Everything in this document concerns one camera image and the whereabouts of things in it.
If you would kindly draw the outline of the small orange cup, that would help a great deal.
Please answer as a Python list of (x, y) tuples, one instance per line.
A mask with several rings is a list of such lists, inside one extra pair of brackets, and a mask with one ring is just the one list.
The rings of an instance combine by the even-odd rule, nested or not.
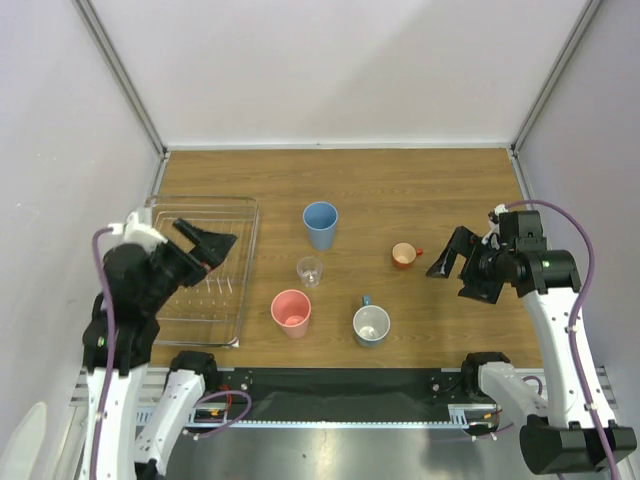
[(400, 242), (391, 249), (393, 265), (398, 269), (410, 268), (416, 259), (424, 253), (422, 248), (416, 248), (410, 243)]

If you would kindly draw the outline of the clear plastic cup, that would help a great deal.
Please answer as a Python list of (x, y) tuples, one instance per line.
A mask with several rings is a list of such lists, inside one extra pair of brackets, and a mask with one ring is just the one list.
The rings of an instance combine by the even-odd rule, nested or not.
[(312, 288), (320, 283), (323, 265), (316, 257), (304, 257), (299, 260), (296, 271), (302, 284), (307, 288)]

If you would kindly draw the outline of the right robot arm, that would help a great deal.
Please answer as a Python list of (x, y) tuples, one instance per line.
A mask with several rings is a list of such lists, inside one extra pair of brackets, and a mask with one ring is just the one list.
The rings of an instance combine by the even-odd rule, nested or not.
[(547, 385), (541, 398), (500, 352), (467, 355), (460, 389), (473, 402), (495, 401), (519, 429), (520, 449), (537, 475), (608, 470), (637, 447), (632, 428), (618, 424), (602, 391), (583, 330), (581, 282), (573, 255), (550, 250), (535, 227), (492, 248), (471, 230), (457, 227), (426, 274), (446, 278), (457, 257), (465, 259), (459, 296), (494, 304), (510, 284), (534, 325)]

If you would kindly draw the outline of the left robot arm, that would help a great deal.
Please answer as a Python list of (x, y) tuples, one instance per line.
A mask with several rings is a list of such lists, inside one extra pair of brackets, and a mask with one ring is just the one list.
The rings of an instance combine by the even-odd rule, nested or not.
[(191, 243), (183, 250), (131, 213), (92, 237), (101, 284), (82, 337), (88, 416), (80, 478), (157, 479), (166, 473), (177, 440), (195, 407), (212, 400), (230, 406), (213, 355), (181, 351), (172, 360), (162, 395), (142, 430), (138, 403), (160, 331), (157, 315), (181, 288), (194, 287), (221, 266), (237, 241), (232, 233), (203, 230), (183, 218), (174, 229)]

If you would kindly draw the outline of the teal ceramic mug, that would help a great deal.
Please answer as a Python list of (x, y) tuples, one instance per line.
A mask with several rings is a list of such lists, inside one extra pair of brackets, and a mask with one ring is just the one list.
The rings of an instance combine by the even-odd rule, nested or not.
[(367, 348), (381, 344), (389, 334), (391, 319), (385, 309), (374, 305), (369, 295), (362, 297), (362, 306), (355, 312), (352, 327), (356, 342)]

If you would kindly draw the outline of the blue plastic cup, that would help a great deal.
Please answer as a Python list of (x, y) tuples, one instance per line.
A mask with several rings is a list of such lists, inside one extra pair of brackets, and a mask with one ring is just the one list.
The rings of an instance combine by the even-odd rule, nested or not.
[(339, 219), (337, 209), (328, 202), (313, 202), (304, 209), (302, 218), (311, 245), (319, 251), (329, 250)]

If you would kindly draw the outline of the pink plastic cup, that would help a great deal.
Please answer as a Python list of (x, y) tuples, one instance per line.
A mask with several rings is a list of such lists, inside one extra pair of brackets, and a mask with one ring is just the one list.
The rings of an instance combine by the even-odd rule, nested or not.
[(311, 301), (302, 291), (289, 289), (278, 293), (271, 303), (271, 316), (290, 338), (306, 335), (312, 312)]

